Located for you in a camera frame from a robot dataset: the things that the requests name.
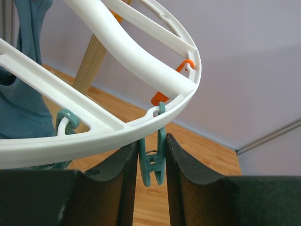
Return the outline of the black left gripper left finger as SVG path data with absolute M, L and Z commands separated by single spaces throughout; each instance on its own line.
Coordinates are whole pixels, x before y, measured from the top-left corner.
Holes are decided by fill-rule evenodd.
M 87 170 L 2 170 L 3 226 L 130 226 L 138 144 Z

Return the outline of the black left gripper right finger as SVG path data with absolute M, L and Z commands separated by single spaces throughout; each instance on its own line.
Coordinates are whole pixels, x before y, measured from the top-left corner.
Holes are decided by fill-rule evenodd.
M 166 136 L 166 176 L 173 226 L 298 226 L 299 176 L 225 176 Z

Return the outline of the teal clothes peg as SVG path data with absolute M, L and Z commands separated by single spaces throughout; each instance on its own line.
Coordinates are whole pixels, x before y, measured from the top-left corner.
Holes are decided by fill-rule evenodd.
M 164 127 L 157 132 L 157 150 L 146 150 L 145 138 L 137 141 L 140 172 L 143 184 L 146 187 L 151 185 L 153 172 L 158 185 L 163 184 L 166 169 L 166 130 Z

